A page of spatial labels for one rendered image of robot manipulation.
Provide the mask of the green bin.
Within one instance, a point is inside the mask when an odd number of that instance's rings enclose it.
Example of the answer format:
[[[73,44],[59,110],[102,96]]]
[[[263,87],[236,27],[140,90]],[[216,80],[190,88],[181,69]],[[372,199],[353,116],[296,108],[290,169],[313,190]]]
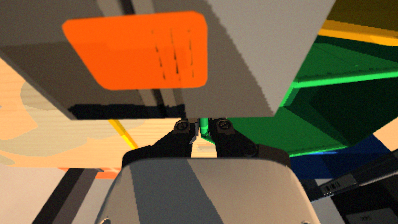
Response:
[[[274,117],[226,119],[291,157],[353,147],[396,118],[398,46],[317,35]]]

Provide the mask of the yellow thin bar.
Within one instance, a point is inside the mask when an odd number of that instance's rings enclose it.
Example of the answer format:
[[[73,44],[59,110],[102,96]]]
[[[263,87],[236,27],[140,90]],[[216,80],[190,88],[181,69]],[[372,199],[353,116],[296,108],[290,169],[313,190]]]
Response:
[[[115,130],[121,135],[121,137],[127,142],[127,144],[133,149],[138,148],[137,144],[128,134],[128,132],[124,129],[121,123],[118,120],[108,120],[110,124],[115,128]]]

